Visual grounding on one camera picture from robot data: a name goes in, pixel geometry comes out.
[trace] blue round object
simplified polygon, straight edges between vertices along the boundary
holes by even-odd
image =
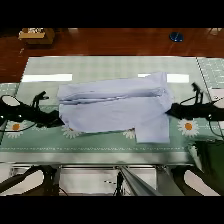
[[[184,40],[184,36],[182,33],[179,32],[172,32],[169,35],[170,39],[174,42],[182,42]]]

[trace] yellow flower center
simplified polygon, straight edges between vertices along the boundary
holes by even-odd
[[[192,124],[191,124],[191,123],[186,123],[186,124],[185,124],[185,128],[186,128],[187,130],[192,130]]]
[[[20,128],[19,124],[14,124],[14,125],[12,126],[12,130],[13,130],[13,131],[18,131],[19,128]]]

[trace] cardboard box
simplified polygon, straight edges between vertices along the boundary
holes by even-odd
[[[43,33],[28,33],[28,28],[23,28],[19,39],[28,44],[52,44],[54,40],[54,30],[52,28],[44,28]]]

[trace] garment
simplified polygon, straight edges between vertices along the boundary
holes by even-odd
[[[59,86],[59,114],[71,129],[86,132],[135,128],[137,142],[169,142],[172,94],[166,73]]]

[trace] brown floor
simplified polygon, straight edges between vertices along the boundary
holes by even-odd
[[[172,42],[171,32],[184,41]],[[19,82],[28,57],[149,55],[224,57],[221,28],[78,28],[56,33],[51,46],[27,46],[17,36],[0,38],[0,82]]]

